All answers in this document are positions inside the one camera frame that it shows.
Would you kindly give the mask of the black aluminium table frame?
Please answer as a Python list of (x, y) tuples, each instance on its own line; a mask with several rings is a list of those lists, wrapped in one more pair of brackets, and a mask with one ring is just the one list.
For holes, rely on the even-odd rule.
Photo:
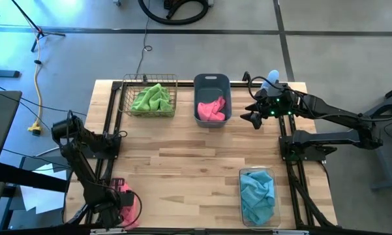
[(140, 197), (138, 227), (121, 235), (249, 234), (241, 222), (239, 170), (267, 166), (279, 193), (279, 227), (305, 230), (318, 220), (289, 184), (292, 168), (330, 223), (336, 223), (326, 173), (320, 163), (289, 164), (282, 160), (279, 137), (296, 129), (314, 132), (301, 117), (270, 118), (260, 129), (240, 118), (251, 97), (244, 82), (232, 82), (232, 116), (222, 128), (201, 128), (194, 119), (194, 88), (180, 81), (173, 117), (136, 117), (121, 112), (123, 83), (95, 83), (85, 126), (96, 133), (125, 131), (112, 176), (124, 178)]

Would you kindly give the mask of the pink microfiber towel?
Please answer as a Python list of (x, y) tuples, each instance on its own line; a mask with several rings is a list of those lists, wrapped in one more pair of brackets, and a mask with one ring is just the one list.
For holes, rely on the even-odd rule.
[(225, 104), (223, 96), (210, 103), (199, 102), (197, 107), (199, 119), (202, 121), (224, 121), (226, 116), (221, 110)]
[(127, 229), (136, 228), (139, 225), (137, 216), (139, 214), (140, 203), (137, 196), (134, 197), (134, 203), (132, 206), (125, 206), (121, 210), (121, 215), (123, 216), (122, 227)]

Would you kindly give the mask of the light blue spray bottle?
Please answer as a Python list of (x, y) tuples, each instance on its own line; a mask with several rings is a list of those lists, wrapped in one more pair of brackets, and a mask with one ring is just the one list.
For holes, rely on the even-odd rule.
[(262, 83), (261, 89), (268, 90), (271, 87), (276, 87), (276, 82), (279, 80), (279, 71), (271, 70), (267, 75), (267, 78)]

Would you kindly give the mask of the grey metal cart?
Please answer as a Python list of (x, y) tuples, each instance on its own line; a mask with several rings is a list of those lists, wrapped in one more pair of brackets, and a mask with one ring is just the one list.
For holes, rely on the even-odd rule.
[[(376, 114), (378, 109), (387, 104), (392, 104), (392, 90), (385, 94), (385, 99), (383, 102), (371, 108), (365, 112), (365, 114), (372, 116)], [(382, 181), (373, 183), (370, 186), (373, 191), (392, 187), (392, 120), (381, 123), (380, 134), (384, 141), (384, 145), (380, 148), (377, 148), (375, 152), (382, 172), (384, 173), (384, 179)]]

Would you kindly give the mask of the clear plastic bin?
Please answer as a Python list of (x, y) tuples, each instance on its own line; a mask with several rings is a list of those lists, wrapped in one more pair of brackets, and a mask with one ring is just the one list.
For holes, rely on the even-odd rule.
[[(275, 207), (274, 207), (274, 215), (270, 220), (263, 224), (263, 225), (254, 225), (252, 222), (249, 220), (246, 220), (243, 217), (243, 212), (242, 212), (242, 200), (241, 200), (241, 188), (242, 184), (247, 183), (247, 184), (259, 184), (257, 181), (252, 179), (251, 177), (248, 176), (248, 173), (250, 172), (255, 172), (255, 171), (261, 171), (261, 170), (266, 170), (268, 174), (273, 178), (274, 180), (274, 188), (275, 188)], [(238, 175), (238, 183), (239, 183), (239, 202), (240, 202), (240, 214), (241, 214), (241, 222), (242, 224), (247, 227), (248, 229), (251, 230), (272, 230), (274, 228), (279, 227), (281, 223), (281, 218), (280, 218), (280, 205), (279, 205), (279, 193), (277, 191), (277, 183), (276, 183), (276, 177), (275, 173), (273, 170), (267, 166), (245, 166), (239, 170), (239, 175)]]

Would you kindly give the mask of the black desk beam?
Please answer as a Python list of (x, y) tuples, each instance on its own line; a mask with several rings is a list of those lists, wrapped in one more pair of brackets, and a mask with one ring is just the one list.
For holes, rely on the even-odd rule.
[(67, 180), (0, 163), (0, 182), (65, 192)]

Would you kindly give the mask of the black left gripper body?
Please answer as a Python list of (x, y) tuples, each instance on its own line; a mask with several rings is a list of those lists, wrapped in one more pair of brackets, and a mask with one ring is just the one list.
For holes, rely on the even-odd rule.
[(122, 207), (134, 205), (134, 192), (124, 178), (112, 178), (110, 186), (118, 192)]

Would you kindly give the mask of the blue-grey plastic bin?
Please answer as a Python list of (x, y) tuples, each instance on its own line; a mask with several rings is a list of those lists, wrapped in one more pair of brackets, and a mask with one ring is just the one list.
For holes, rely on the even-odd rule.
[[(223, 96), (226, 104), (221, 110), (225, 114), (224, 121), (202, 121), (199, 119), (197, 107), (199, 102), (210, 103)], [(230, 81), (223, 74), (199, 74), (194, 79), (194, 118), (203, 128), (220, 128), (232, 116), (232, 98)]]

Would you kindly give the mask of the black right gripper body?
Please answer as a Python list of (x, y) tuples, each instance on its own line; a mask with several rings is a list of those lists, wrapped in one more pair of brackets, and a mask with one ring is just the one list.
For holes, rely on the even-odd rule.
[(275, 84), (256, 92), (258, 112), (263, 118), (294, 114), (295, 95), (288, 84)]

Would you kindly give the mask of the black tripod stand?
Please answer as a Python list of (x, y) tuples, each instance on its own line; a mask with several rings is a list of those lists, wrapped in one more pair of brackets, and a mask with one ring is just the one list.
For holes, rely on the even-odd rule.
[(30, 17), (25, 13), (25, 11), (17, 4), (15, 0), (11, 0), (12, 3), (16, 6), (16, 8), (20, 11), (30, 28), (33, 30), (33, 34), (35, 36), (35, 41), (31, 47), (31, 52), (35, 51), (35, 48), (39, 47), (39, 40), (41, 38), (47, 37), (49, 35), (55, 35), (55, 36), (60, 36), (60, 37), (65, 37), (66, 35), (64, 33), (55, 33), (55, 32), (49, 32), (49, 31), (43, 31), (37, 24), (33, 22)]

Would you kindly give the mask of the silver rail bracket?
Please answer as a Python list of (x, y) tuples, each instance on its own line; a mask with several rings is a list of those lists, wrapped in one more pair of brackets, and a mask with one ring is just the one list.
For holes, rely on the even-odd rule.
[(125, 233), (126, 230), (123, 228), (99, 228), (99, 229), (91, 229), (90, 235), (113, 235), (113, 234), (122, 234)]
[(307, 230), (286, 230), (286, 229), (275, 229), (273, 235), (310, 235)]

